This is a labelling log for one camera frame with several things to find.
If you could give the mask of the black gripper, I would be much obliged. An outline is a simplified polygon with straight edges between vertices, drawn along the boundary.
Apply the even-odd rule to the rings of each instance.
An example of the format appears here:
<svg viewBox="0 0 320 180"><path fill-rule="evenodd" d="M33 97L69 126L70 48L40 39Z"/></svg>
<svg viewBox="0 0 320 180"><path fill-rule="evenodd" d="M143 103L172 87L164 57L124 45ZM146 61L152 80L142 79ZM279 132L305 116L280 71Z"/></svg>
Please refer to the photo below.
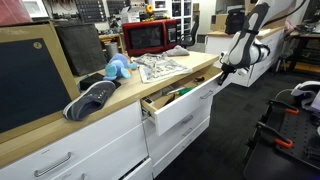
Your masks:
<svg viewBox="0 0 320 180"><path fill-rule="evenodd" d="M218 82L217 82L219 86L223 85L224 81L228 77L228 74L235 73L237 71L237 69L235 67L228 65L226 63L222 64L221 70L223 71L223 73L218 78Z"/></svg>

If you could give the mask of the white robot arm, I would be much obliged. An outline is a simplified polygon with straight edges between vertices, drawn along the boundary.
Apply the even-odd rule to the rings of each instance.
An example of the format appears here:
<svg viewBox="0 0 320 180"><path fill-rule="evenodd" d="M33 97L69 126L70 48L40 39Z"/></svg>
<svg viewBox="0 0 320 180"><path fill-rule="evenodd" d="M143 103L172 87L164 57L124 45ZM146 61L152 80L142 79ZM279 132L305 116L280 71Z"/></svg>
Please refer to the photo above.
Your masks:
<svg viewBox="0 0 320 180"><path fill-rule="evenodd" d="M269 54L267 45L260 43L256 36L260 29L273 22L281 20L298 11L306 2L303 0L300 5L290 13L277 17L278 14L287 10L296 0L258 0L254 8L248 14L247 19L240 31L231 41L228 51L220 58L222 63L222 74L218 84L222 85L230 73L241 69L247 73L250 66L263 61Z"/></svg>

